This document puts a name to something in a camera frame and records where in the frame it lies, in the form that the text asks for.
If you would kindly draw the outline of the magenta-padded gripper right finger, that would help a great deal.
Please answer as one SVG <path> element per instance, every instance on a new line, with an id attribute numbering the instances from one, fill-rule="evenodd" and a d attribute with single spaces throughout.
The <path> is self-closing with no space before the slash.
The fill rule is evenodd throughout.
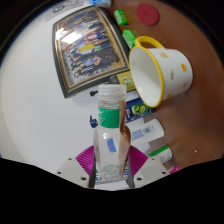
<path id="1" fill-rule="evenodd" d="M 128 157 L 128 186 L 140 188 L 157 181 L 169 172 L 156 157 L 148 157 L 134 146 Z"/>

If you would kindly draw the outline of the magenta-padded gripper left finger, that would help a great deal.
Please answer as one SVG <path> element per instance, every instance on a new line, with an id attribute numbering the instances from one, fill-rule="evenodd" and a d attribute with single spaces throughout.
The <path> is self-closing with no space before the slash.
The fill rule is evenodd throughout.
<path id="1" fill-rule="evenodd" d="M 76 157 L 69 157 L 56 175 L 81 187 L 93 188 L 96 181 L 94 147 L 88 147 Z"/>

